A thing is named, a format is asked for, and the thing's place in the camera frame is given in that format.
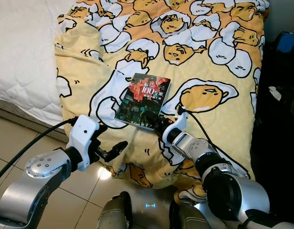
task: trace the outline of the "wall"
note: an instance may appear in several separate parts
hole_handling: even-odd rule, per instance
[[[272,42],[280,32],[294,30],[294,0],[268,0],[270,15],[265,22],[265,39]]]

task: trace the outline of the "led light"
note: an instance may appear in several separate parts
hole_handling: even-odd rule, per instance
[[[146,204],[145,206],[146,206],[146,208],[150,208],[150,207],[156,208],[156,204],[155,203],[154,204]]]
[[[196,209],[200,210],[200,204],[196,204],[196,205],[194,205],[194,207],[195,207]]]
[[[104,169],[103,167],[99,168],[97,174],[100,180],[106,180],[111,177],[111,173],[108,170]]]

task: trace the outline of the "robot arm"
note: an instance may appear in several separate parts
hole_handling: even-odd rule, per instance
[[[269,216],[270,210],[264,188],[241,175],[207,140],[183,131],[188,118],[185,107],[179,107],[176,122],[153,113],[147,113],[146,117],[153,120],[155,132],[166,145],[172,145],[182,156],[192,159],[207,192],[208,206],[216,217],[238,221],[248,229],[294,228],[293,224],[262,220]]]
[[[49,196],[71,172],[86,170],[100,157],[106,162],[117,157],[128,143],[120,142],[110,152],[102,150],[97,137],[106,129],[81,115],[65,150],[59,148],[32,158],[0,200],[0,229],[37,228]]]

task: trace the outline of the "blue light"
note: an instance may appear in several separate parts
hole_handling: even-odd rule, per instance
[[[146,204],[145,207],[146,207],[146,208],[148,208],[148,207],[154,207],[154,208],[156,208],[156,204],[155,204],[155,203],[153,203],[153,204],[151,204],[151,205],[150,205],[150,204]]]

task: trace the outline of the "black object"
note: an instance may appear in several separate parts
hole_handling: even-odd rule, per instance
[[[211,212],[224,220],[238,220],[241,207],[241,190],[237,181],[230,175],[214,169],[205,179],[203,186],[207,188],[208,206]]]
[[[131,202],[130,194],[126,191],[123,191],[119,194],[119,196],[123,198],[124,216],[129,222],[129,228],[132,228],[133,215],[132,215],[132,202]]]
[[[35,137],[31,142],[29,142],[16,156],[13,157],[13,159],[10,160],[10,162],[8,162],[7,165],[5,165],[5,167],[0,171],[0,178],[4,175],[4,173],[10,168],[10,166],[13,165],[13,163],[15,163],[20,156],[22,156],[30,147],[32,147],[37,141],[39,141],[41,138],[43,138],[46,134],[48,134],[49,132],[57,129],[58,127],[70,123],[72,126],[76,123],[78,117],[74,117],[68,120],[65,120],[51,128],[49,128],[48,130],[44,131],[42,134],[40,134],[39,136]]]
[[[96,162],[101,158],[104,159],[105,162],[109,162],[116,158],[120,153],[124,150],[124,148],[128,145],[127,141],[119,142],[112,147],[112,150],[106,152],[102,150],[99,146],[101,142],[97,139],[99,135],[101,135],[104,131],[108,129],[107,125],[99,125],[99,130],[95,131],[95,133],[91,137],[91,144],[88,148],[88,155],[90,158],[90,164]]]
[[[249,224],[249,222],[255,222],[257,224],[266,226],[268,228],[272,228],[275,225],[277,225],[278,223],[280,223],[280,221],[274,219],[271,215],[263,212],[263,211],[259,211],[256,209],[249,209],[245,211],[248,219],[244,222],[244,224],[240,224],[238,226],[238,229],[246,229],[247,225]]]
[[[276,89],[282,94],[280,103],[294,116],[294,86],[277,86]]]
[[[78,164],[82,161],[81,154],[75,147],[72,146],[64,149],[63,151],[67,154],[67,156],[69,156],[71,160],[71,171],[76,171],[78,169]]]
[[[265,43],[251,164],[256,181],[269,196],[271,214],[294,223],[294,115],[282,91],[278,101],[268,89],[294,88],[294,56],[275,49],[275,43]]]
[[[167,135],[167,141],[172,143],[181,132],[182,131],[179,128],[172,129]]]
[[[195,168],[198,170],[200,176],[203,176],[204,172],[211,166],[216,164],[231,164],[230,162],[226,161],[225,159],[221,158],[219,154],[214,152],[205,153],[200,156],[195,162]]]
[[[174,200],[171,202],[170,208],[169,208],[169,222],[170,222],[169,229],[182,228],[181,219],[180,219],[180,207]]]
[[[163,116],[157,116],[150,111],[146,111],[145,115],[146,119],[151,123],[152,126],[154,126],[155,133],[160,137],[162,137],[167,127],[174,123],[174,121],[171,119],[165,118]]]

